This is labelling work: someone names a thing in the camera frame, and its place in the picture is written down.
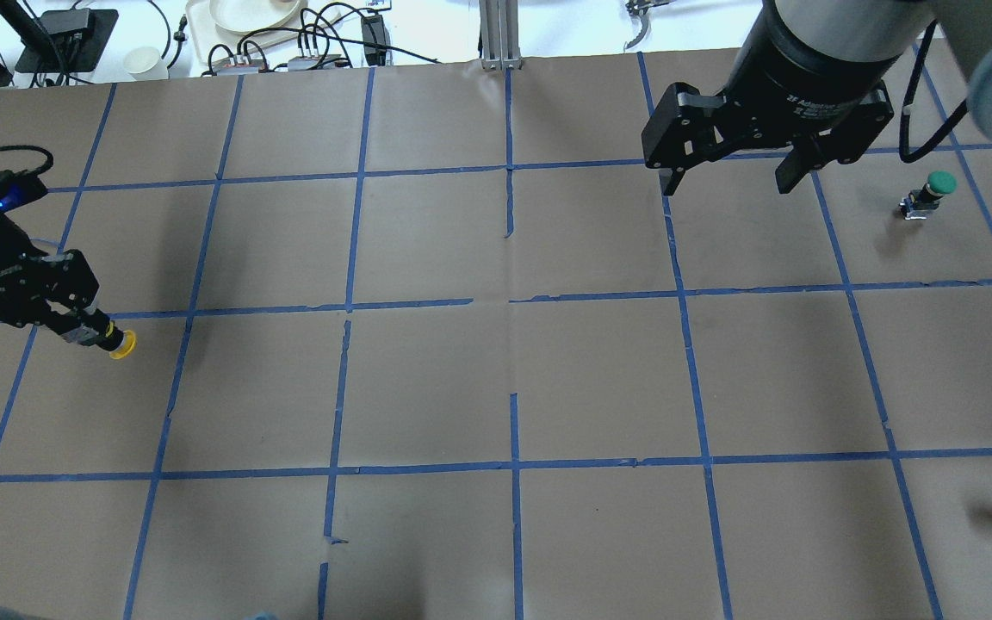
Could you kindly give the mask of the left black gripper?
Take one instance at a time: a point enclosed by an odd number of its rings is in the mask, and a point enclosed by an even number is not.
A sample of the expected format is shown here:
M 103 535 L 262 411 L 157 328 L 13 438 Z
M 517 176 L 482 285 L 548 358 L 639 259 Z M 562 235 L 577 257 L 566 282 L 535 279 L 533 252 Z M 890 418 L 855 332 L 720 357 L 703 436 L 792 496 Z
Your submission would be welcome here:
M 67 343 L 114 348 L 114 321 L 97 309 L 97 278 L 79 250 L 50 254 L 0 213 L 0 322 L 44 326 Z

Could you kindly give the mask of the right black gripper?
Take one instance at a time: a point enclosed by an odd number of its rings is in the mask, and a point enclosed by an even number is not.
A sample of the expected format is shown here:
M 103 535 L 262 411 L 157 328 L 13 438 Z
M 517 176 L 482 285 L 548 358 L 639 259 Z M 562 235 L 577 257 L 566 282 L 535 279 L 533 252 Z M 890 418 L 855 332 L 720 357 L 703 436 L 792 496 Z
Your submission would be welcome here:
M 816 51 L 765 1 L 720 96 L 688 83 L 668 85 L 642 129 L 646 168 L 673 196 L 685 173 L 711 160 L 720 136 L 742 146 L 792 145 L 775 180 L 790 193 L 830 162 L 853 164 L 894 118 L 883 76 L 890 59 L 855 62 Z

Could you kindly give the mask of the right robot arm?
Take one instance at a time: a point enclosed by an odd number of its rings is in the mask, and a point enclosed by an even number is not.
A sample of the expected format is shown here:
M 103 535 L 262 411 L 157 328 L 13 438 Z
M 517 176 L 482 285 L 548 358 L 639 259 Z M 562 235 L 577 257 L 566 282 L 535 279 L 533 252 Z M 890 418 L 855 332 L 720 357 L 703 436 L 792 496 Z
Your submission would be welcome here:
M 967 83 L 937 137 L 969 116 L 992 142 L 992 1 L 765 1 L 716 94 L 666 87 L 642 130 L 645 165 L 670 196 L 689 169 L 736 152 L 786 149 L 783 194 L 823 165 L 851 164 L 895 116 L 912 116 L 914 88 L 896 108 L 883 78 L 936 28 Z

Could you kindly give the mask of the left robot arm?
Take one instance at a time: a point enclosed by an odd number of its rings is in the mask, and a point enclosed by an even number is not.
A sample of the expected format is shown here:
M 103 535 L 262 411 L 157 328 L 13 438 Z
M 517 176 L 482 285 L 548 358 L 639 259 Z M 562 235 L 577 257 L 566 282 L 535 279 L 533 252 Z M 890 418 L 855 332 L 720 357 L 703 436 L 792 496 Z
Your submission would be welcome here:
M 0 323 L 44 326 L 68 343 L 126 356 L 135 334 L 99 310 L 99 282 L 85 255 L 40 250 L 8 216 L 44 196 L 47 187 L 38 172 L 0 171 Z

